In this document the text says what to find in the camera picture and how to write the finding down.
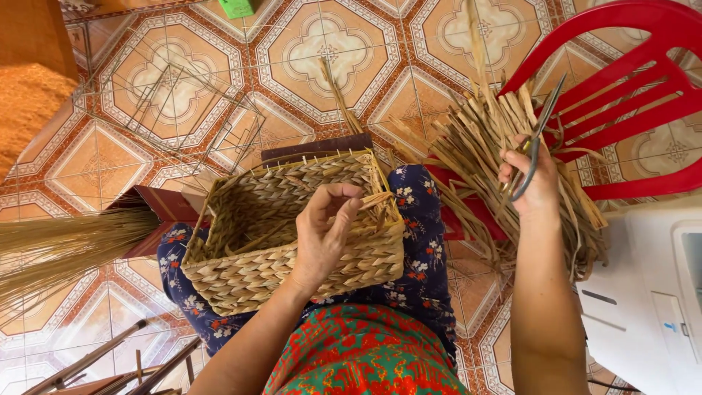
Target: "woven basket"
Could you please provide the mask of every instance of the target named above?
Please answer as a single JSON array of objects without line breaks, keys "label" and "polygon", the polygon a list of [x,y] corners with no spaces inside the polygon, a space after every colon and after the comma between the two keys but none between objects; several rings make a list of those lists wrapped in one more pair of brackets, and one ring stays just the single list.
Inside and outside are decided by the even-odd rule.
[{"label": "woven basket", "polygon": [[214,217],[207,242],[196,236],[203,209],[183,273],[217,314],[258,310],[295,265],[295,218],[317,186],[340,182],[361,186],[364,202],[374,202],[364,204],[338,268],[314,297],[399,278],[404,222],[392,193],[382,193],[388,183],[370,150],[218,179],[206,203]]}]

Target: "green object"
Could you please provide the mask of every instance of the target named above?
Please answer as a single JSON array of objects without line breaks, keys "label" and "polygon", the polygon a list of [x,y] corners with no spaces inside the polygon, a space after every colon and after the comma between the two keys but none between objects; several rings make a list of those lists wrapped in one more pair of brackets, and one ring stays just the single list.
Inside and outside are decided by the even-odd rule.
[{"label": "green object", "polygon": [[227,13],[227,18],[243,18],[254,14],[251,3],[247,0],[220,0],[220,5]]}]

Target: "tiled floor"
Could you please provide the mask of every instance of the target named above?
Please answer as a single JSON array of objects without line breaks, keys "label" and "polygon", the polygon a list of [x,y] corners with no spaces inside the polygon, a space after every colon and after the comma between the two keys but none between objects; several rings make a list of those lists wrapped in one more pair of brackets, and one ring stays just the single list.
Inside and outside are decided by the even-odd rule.
[{"label": "tiled floor", "polygon": [[[547,33],[604,2],[478,0],[489,81],[503,71],[509,78]],[[263,0],[255,15],[239,20],[224,17],[216,1],[61,3],[84,85],[0,185],[0,221],[99,210],[135,183],[177,190],[203,167],[241,171],[260,163],[262,149],[344,134],[320,56],[375,144],[398,140],[418,155],[425,153],[389,116],[431,139],[430,125],[444,119],[451,93],[459,96],[477,76],[459,0]],[[697,0],[683,3],[702,10]],[[567,89],[582,82],[647,35],[614,28],[571,40],[536,73],[535,94],[549,92],[563,72]],[[670,57],[702,82],[698,59],[686,51]],[[584,186],[676,171],[702,157],[702,115],[603,153],[614,164],[586,157],[569,164]],[[670,197],[601,206],[654,198]],[[475,394],[511,394],[510,289],[465,245],[450,242],[449,250],[470,274],[451,273],[461,379]],[[4,326],[0,394],[19,394],[140,318],[151,325],[91,367],[84,381],[134,369],[135,349],[144,365],[161,363],[193,332],[160,288],[154,262],[118,261]],[[206,362],[202,352],[195,359]],[[163,385],[185,382],[183,369]],[[594,361],[588,374],[623,382]]]}]

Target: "hand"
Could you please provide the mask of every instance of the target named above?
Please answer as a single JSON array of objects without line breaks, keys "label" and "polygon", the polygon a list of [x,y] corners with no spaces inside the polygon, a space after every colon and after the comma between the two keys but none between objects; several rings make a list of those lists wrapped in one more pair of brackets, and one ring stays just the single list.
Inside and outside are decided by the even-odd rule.
[{"label": "hand", "polygon": [[[312,296],[336,268],[346,245],[346,236],[363,202],[363,189],[347,183],[317,188],[298,215],[298,257],[290,280]],[[330,217],[336,215],[333,225]]]},{"label": "hand", "polygon": [[[527,135],[519,134],[515,136],[517,143],[521,143]],[[518,168],[522,173],[529,171],[531,160],[523,154],[514,150],[502,150],[500,156],[507,161],[500,166],[498,179],[502,183],[509,183],[512,166]],[[519,217],[540,216],[544,211],[552,212],[555,209],[558,214],[558,170],[556,164],[551,159],[548,149],[541,144],[538,149],[538,161],[536,163],[536,173],[531,179],[531,183],[524,191],[524,194],[513,202],[515,209],[519,212]]]}]

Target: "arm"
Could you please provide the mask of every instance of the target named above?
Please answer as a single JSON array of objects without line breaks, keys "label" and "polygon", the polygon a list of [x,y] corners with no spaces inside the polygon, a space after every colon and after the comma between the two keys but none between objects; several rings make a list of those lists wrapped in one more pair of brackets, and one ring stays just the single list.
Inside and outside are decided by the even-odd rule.
[{"label": "arm", "polygon": [[289,279],[205,365],[188,394],[261,393],[305,304],[336,267],[361,194],[361,188],[348,184],[315,191],[297,218],[298,256]]},{"label": "arm", "polygon": [[[529,158],[503,153],[524,173]],[[526,193],[514,202],[519,212],[519,246],[512,296],[512,376],[515,393],[589,394],[585,332],[564,264],[558,173],[542,145],[538,168]]]}]

